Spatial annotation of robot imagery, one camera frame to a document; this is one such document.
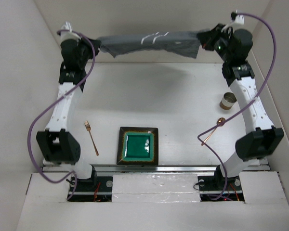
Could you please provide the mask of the grey striped cloth napkin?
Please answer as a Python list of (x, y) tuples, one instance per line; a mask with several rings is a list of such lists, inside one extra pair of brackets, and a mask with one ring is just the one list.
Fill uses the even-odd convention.
[(104, 36), (98, 40), (101, 42), (100, 50), (113, 57), (138, 51), (167, 51), (195, 59), (200, 48), (197, 34), (197, 31), (167, 31)]

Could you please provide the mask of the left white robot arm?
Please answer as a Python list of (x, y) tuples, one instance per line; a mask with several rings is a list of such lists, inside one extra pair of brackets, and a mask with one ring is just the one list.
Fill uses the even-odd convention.
[(80, 144), (72, 136), (70, 128), (77, 102), (84, 90), (85, 66), (89, 59), (98, 54), (100, 46), (101, 42), (93, 39), (66, 39), (61, 42), (60, 102), (54, 107), (45, 130), (36, 135), (44, 159), (75, 171), (79, 183), (88, 191), (97, 187), (96, 171), (80, 156)]

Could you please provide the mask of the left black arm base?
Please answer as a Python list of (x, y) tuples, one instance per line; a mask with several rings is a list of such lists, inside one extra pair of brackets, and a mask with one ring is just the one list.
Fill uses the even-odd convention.
[(99, 176), (93, 167), (88, 179), (77, 179), (74, 176), (66, 179), (69, 183), (67, 200), (69, 202), (111, 202), (113, 176)]

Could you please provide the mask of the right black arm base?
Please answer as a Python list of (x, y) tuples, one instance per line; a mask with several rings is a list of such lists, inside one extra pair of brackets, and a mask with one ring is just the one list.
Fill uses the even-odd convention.
[(239, 176), (227, 178), (227, 184), (225, 184), (225, 178), (219, 167), (214, 175), (200, 175), (197, 180), (198, 182), (194, 184), (193, 188), (200, 193), (202, 202), (245, 201)]

